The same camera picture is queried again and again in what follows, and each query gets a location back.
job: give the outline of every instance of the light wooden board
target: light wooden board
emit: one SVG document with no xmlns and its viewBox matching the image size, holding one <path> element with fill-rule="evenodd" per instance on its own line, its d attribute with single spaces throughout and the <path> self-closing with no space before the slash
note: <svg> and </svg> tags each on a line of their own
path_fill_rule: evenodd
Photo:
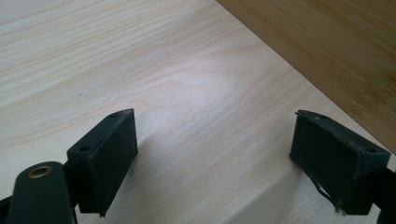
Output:
<svg viewBox="0 0 396 224">
<path fill-rule="evenodd" d="M 215 1 L 0 5 L 0 198 L 132 107 L 139 155 L 81 224 L 375 223 L 336 214 L 288 156 L 299 108 L 374 138 Z"/>
</svg>

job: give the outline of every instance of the bamboo surface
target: bamboo surface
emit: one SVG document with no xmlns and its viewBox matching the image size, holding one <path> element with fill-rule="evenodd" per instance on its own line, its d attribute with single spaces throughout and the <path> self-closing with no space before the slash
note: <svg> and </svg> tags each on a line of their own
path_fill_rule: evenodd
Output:
<svg viewBox="0 0 396 224">
<path fill-rule="evenodd" d="M 396 2 L 219 0 L 396 153 Z"/>
</svg>

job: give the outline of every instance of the black plastic part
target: black plastic part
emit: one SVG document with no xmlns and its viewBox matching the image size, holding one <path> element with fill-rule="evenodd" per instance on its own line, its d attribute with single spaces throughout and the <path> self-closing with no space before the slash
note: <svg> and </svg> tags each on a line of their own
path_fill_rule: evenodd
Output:
<svg viewBox="0 0 396 224">
<path fill-rule="evenodd" d="M 11 202 L 11 197 L 7 197 L 2 201 L 0 201 L 0 224 L 7 223 L 7 215 L 8 215 L 10 202 Z"/>
<path fill-rule="evenodd" d="M 377 172 L 370 196 L 382 210 L 378 223 L 396 223 L 396 174 L 388 168 Z"/>
<path fill-rule="evenodd" d="M 8 212 L 8 224 L 76 223 L 63 166 L 39 163 L 17 177 Z"/>
<path fill-rule="evenodd" d="M 71 172 L 69 161 L 64 164 L 64 175 L 66 177 L 67 188 L 69 189 L 70 206 L 76 207 L 81 196 L 81 186 L 77 175 Z"/>
<path fill-rule="evenodd" d="M 390 153 L 323 115 L 299 110 L 290 157 L 337 211 L 367 215 L 375 171 Z"/>
<path fill-rule="evenodd" d="M 107 116 L 67 151 L 82 213 L 105 216 L 136 155 L 132 109 Z"/>
</svg>

